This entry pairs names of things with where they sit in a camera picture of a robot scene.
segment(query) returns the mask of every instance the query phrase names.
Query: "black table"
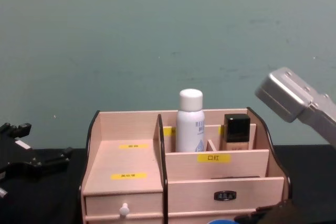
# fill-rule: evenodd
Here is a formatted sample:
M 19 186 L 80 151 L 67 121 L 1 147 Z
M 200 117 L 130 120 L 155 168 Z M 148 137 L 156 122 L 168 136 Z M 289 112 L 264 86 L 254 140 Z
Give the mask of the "black table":
M 275 146 L 293 186 L 293 202 L 311 223 L 336 223 L 336 151 L 330 145 Z M 38 150 L 43 157 L 60 150 Z M 76 149 L 67 171 L 39 181 L 22 178 L 0 184 L 1 224 L 81 223 L 78 188 L 85 150 Z

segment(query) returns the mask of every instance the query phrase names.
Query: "yellow label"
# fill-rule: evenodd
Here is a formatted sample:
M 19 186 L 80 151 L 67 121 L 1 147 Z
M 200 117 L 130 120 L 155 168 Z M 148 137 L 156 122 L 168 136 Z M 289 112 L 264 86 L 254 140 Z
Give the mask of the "yellow label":
M 218 133 L 220 136 L 223 136 L 224 135 L 224 125 L 221 125 L 218 127 Z
M 198 154 L 197 162 L 199 163 L 230 163 L 230 154 Z
M 163 135 L 164 136 L 175 136 L 176 135 L 176 128 L 175 127 L 165 127 L 165 128 L 163 128 Z
M 129 148 L 148 148 L 148 144 L 122 144 L 122 145 L 119 145 L 119 149 L 129 149 Z
M 111 175 L 111 179 L 137 179 L 137 178 L 147 178 L 147 173 L 123 173 L 123 174 Z

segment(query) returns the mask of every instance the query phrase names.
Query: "drawer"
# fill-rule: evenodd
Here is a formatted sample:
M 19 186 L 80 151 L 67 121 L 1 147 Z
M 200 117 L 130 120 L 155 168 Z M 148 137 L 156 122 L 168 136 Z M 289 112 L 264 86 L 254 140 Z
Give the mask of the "drawer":
M 163 211 L 162 193 L 87 196 L 87 216 L 119 215 L 123 203 L 128 204 L 130 214 Z
M 214 220 L 233 220 L 236 216 L 247 215 L 255 209 L 177 212 L 169 214 L 169 224 L 206 224 Z
M 250 209 L 279 203 L 283 177 L 183 180 L 168 184 L 169 213 Z M 236 199 L 214 200 L 217 191 L 235 191 Z

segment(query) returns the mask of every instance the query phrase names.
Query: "drawer knob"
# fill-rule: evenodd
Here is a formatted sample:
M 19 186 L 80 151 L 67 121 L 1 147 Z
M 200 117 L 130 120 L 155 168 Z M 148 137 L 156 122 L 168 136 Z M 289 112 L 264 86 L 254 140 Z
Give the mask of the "drawer knob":
M 130 213 L 127 203 L 122 204 L 122 207 L 119 209 L 119 213 L 122 216 L 126 216 Z

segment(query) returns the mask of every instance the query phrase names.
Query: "cosmetic organizer box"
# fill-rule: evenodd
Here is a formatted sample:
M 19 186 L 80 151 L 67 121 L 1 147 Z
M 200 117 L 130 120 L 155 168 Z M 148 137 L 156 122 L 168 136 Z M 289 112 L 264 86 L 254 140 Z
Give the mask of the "cosmetic organizer box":
M 205 151 L 175 152 L 177 111 L 100 112 L 80 186 L 84 224 L 206 224 L 291 198 L 267 126 L 251 108 L 204 110 Z M 225 114 L 248 114 L 248 150 L 219 151 Z

